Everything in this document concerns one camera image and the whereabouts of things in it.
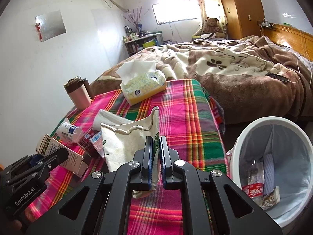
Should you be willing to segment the white plastic bottle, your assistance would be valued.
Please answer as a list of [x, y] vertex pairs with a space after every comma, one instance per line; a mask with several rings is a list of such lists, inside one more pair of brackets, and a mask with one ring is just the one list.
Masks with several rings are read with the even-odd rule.
[[57, 135], [66, 142], [78, 143], [83, 137], [83, 130], [80, 126], [73, 125], [65, 118], [56, 130]]

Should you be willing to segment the white towel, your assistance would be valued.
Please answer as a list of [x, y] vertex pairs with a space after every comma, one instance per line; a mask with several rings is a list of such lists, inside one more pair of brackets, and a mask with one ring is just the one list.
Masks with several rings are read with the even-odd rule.
[[101, 123], [107, 124], [109, 126], [115, 126], [129, 124], [132, 123], [132, 121], [121, 116], [115, 115], [106, 110], [100, 109], [94, 118], [92, 129], [94, 131], [101, 131]]

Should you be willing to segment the cola plastic bottle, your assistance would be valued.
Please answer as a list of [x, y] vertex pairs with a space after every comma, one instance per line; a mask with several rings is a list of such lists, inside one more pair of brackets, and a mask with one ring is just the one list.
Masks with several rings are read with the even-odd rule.
[[242, 182], [243, 191], [253, 200], [262, 199], [264, 183], [263, 163], [258, 160], [247, 163]]

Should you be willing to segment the white round trash bin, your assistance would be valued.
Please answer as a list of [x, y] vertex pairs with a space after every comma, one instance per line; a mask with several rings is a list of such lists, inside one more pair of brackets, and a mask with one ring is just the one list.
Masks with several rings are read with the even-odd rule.
[[275, 116], [250, 123], [231, 150], [230, 177], [244, 191], [248, 176], [256, 172], [264, 196], [265, 212], [282, 228], [300, 219], [312, 199], [312, 142], [292, 121]]

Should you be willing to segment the red milk drink can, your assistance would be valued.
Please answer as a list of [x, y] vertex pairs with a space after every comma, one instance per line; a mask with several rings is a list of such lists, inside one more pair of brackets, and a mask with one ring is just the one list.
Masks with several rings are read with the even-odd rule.
[[84, 133], [78, 145], [93, 158], [97, 158], [103, 154], [101, 132], [93, 130], [92, 128]]

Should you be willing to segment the yellow tissue pack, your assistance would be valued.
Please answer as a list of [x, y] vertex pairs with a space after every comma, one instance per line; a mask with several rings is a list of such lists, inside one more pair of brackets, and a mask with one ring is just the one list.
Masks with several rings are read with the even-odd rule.
[[167, 87], [165, 75], [154, 61], [129, 61], [116, 73], [121, 78], [121, 90], [129, 105], [133, 106]]

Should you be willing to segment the white foam fruit net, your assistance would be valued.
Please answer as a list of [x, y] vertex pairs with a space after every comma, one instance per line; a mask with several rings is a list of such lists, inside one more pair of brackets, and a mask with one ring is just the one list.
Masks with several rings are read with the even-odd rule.
[[264, 156], [263, 168], [264, 168], [263, 195], [268, 195], [275, 188], [275, 168], [272, 154], [266, 154]]

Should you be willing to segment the pink brown lidded mug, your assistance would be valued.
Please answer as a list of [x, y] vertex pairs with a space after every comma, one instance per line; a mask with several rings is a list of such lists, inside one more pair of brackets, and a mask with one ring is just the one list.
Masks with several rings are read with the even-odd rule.
[[88, 108], [95, 97], [88, 80], [80, 76], [70, 79], [63, 87], [79, 111]]

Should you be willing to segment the brown beige floral blanket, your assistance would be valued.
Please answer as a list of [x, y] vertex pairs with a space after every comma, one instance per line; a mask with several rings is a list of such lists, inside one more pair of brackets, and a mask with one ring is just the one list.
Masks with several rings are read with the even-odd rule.
[[312, 121], [311, 63], [265, 36], [148, 47], [129, 61], [154, 61], [169, 81], [195, 79], [221, 105], [227, 124], [265, 116]]

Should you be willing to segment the cluttered grey shelf desk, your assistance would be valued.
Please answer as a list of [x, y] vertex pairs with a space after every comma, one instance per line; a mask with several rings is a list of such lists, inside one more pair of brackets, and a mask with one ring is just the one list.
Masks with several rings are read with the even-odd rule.
[[131, 34], [127, 38], [124, 38], [124, 45], [128, 56], [132, 56], [148, 47], [163, 45], [162, 31], [150, 32], [147, 34], [141, 33], [139, 35]]

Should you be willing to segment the black smartphone on bed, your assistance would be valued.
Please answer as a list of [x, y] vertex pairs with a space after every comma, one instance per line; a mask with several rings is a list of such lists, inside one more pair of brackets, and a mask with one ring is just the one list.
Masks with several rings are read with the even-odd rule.
[[288, 83], [289, 82], [289, 78], [285, 77], [285, 76], [281, 76], [279, 74], [275, 74], [275, 73], [267, 73], [266, 76], [269, 76], [272, 79], [277, 79], [283, 83]]

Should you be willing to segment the brown teddy bear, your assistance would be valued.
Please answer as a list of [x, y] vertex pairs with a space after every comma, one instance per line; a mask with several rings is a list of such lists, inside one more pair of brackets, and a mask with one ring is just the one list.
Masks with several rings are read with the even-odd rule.
[[226, 39], [226, 34], [224, 30], [222, 29], [219, 20], [217, 18], [209, 18], [204, 22], [204, 27], [202, 34], [204, 34], [206, 37], [210, 38], [224, 38]]

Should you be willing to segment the dried branch vase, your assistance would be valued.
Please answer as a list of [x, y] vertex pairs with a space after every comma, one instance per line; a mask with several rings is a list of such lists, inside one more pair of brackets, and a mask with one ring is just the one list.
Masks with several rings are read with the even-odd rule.
[[138, 26], [140, 28], [139, 31], [142, 30], [142, 24], [141, 21], [145, 17], [145, 15], [150, 11], [150, 9], [144, 10], [142, 6], [138, 6], [136, 9], [127, 10], [121, 16], [130, 23], [134, 30], [138, 31]]

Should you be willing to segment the orange wooden wardrobe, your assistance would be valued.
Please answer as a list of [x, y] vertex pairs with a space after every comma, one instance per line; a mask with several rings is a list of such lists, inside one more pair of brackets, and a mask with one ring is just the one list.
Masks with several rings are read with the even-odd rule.
[[221, 0], [227, 17], [229, 39], [260, 36], [265, 16], [261, 0]]

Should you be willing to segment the floral window curtain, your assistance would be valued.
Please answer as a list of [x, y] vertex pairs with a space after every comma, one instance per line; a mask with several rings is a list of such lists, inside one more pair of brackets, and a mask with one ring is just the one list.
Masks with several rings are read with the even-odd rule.
[[200, 27], [204, 26], [207, 18], [217, 18], [220, 25], [224, 28], [228, 23], [221, 0], [197, 0], [200, 7]]

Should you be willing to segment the wooden bed headboard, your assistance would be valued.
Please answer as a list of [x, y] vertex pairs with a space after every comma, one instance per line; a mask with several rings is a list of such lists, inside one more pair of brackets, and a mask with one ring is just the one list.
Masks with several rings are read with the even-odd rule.
[[289, 47], [312, 61], [312, 34], [293, 27], [275, 24], [272, 28], [265, 28], [265, 36], [273, 43]]

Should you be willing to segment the silver wall panel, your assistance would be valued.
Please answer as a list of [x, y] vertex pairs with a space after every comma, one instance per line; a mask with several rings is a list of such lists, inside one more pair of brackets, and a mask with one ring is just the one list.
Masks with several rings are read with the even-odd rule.
[[66, 33], [60, 11], [49, 12], [36, 16], [35, 28], [41, 42]]

